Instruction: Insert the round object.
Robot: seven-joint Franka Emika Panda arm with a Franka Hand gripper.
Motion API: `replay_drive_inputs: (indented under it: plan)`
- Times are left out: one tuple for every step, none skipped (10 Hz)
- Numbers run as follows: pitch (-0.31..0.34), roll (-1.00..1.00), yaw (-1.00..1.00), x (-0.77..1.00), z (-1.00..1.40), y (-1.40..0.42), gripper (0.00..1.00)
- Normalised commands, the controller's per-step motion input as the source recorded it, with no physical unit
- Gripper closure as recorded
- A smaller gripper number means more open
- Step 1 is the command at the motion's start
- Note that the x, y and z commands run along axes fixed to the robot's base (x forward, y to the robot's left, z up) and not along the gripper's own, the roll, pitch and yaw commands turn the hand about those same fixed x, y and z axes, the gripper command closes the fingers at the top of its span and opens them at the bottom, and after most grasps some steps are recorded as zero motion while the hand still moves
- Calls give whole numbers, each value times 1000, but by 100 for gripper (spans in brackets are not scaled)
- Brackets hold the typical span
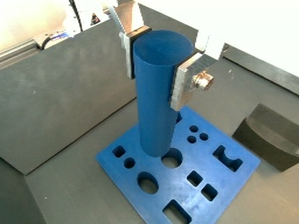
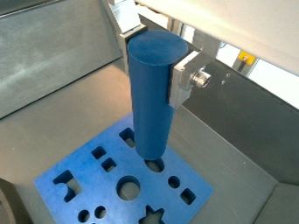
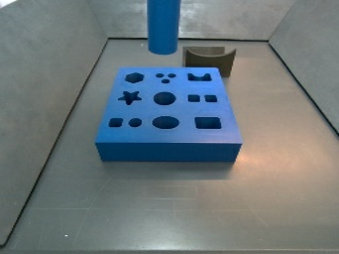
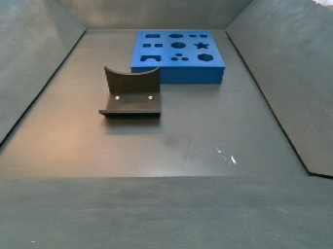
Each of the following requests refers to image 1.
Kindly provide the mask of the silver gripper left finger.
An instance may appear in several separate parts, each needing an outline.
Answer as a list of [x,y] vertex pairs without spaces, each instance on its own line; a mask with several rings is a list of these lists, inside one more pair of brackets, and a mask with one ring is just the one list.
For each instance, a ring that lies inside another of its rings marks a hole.
[[119,6],[110,5],[108,11],[119,29],[122,46],[126,50],[126,70],[127,77],[134,79],[134,42],[151,28],[144,24],[142,11],[136,0],[131,0]]

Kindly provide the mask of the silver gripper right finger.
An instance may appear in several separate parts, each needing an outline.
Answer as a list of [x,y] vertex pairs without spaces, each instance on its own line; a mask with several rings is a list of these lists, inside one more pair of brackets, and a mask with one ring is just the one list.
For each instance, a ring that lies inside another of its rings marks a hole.
[[175,69],[170,101],[174,110],[182,109],[198,88],[210,89],[214,76],[209,70],[219,60],[223,46],[225,42],[218,40],[214,35],[206,31],[198,31],[194,53]]

